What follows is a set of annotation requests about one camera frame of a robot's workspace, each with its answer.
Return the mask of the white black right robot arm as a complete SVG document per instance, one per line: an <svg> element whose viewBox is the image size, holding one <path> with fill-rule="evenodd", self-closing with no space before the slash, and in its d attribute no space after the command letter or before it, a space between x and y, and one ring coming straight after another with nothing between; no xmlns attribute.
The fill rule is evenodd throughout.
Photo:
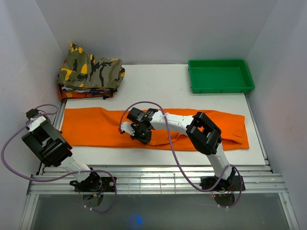
<svg viewBox="0 0 307 230"><path fill-rule="evenodd" d="M193 147L206 155L213 167L214 177L201 179L202 189L212 187L214 190L228 190L234 185L236 171L229 165L222 145L221 130L203 112L195 115L167 114L157 109L148 109L146 112L132 108L127 115L128 122L120 122L120 132L130 134L143 144L148 144L152 139L153 130L174 131L186 135Z"/></svg>

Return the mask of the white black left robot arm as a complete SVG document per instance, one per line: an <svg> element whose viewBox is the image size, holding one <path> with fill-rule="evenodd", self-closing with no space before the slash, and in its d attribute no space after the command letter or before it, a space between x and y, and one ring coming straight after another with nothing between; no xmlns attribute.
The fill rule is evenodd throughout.
<svg viewBox="0 0 307 230"><path fill-rule="evenodd" d="M22 136L22 141L47 167L54 166L74 174L70 185L78 191L94 192L102 189L102 179L92 168L73 157L72 147L50 123L46 115L38 109L26 113L31 124L27 124L28 132Z"/></svg>

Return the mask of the camouflage folded trousers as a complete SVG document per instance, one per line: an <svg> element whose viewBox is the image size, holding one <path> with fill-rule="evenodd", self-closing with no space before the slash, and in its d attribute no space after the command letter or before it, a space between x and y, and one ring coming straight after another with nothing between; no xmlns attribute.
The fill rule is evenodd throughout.
<svg viewBox="0 0 307 230"><path fill-rule="evenodd" d="M124 76L121 59L90 54L71 43L57 82L76 90L115 91Z"/></svg>

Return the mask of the stack of folded trousers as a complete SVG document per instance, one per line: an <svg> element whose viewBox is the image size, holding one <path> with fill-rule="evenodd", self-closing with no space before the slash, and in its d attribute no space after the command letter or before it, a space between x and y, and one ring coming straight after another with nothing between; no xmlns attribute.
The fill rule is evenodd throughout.
<svg viewBox="0 0 307 230"><path fill-rule="evenodd" d="M117 90L78 90L59 85L59 97L61 101L68 99L84 99L84 98L112 98Z"/></svg>

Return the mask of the green plastic tray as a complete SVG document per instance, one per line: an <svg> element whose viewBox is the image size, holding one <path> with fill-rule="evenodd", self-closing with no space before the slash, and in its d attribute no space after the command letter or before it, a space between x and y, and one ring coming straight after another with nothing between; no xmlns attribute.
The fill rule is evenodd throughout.
<svg viewBox="0 0 307 230"><path fill-rule="evenodd" d="M188 70L194 94L248 93L255 88L243 59L191 59Z"/></svg>

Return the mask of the aluminium table frame rail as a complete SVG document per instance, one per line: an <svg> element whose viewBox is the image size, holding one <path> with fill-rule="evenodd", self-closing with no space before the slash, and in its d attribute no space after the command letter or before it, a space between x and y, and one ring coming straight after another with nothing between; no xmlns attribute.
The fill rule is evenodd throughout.
<svg viewBox="0 0 307 230"><path fill-rule="evenodd" d="M99 167L99 170L111 173L117 179L119 194L195 194L194 189L184 178L178 167ZM240 175L245 184L245 193L286 193L287 187L279 173L270 171L268 165L239 166ZM73 194L69 182L73 176L48 182L48 179L66 174L61 168L45 167L36 176L41 182L31 182L28 194Z"/></svg>

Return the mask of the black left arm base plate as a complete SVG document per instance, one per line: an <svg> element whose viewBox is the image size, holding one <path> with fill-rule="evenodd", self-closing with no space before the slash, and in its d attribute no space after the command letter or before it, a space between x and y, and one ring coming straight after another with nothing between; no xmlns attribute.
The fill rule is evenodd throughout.
<svg viewBox="0 0 307 230"><path fill-rule="evenodd" d="M70 185L74 187L75 192L114 192L115 183L111 177L101 177L97 182L91 183L88 187L82 188L76 180L70 181Z"/></svg>

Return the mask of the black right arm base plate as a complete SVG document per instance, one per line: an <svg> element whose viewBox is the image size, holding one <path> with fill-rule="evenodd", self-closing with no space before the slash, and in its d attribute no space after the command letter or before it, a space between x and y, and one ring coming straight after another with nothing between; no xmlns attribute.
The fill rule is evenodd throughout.
<svg viewBox="0 0 307 230"><path fill-rule="evenodd" d="M203 190L208 190L214 186L217 180L218 178L215 176L208 176L208 177L203 176L201 177L200 187ZM213 191L217 192L240 191L240 189L242 189L242 191L246 190L243 177L235 175L231 182L227 182L221 179L220 182L214 187Z"/></svg>

